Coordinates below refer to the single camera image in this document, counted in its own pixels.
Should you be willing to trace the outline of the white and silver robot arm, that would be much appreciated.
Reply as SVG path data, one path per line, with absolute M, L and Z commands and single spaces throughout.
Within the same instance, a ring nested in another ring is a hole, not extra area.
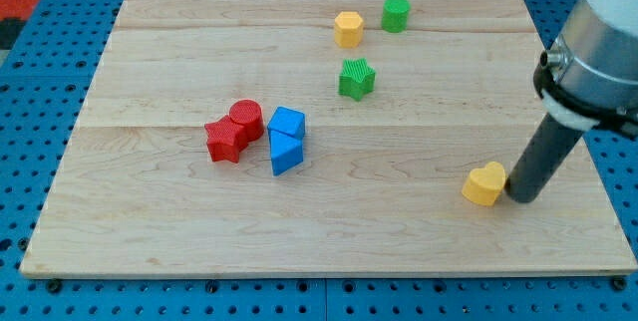
M 560 125 L 637 137 L 637 0 L 578 0 L 534 87 Z

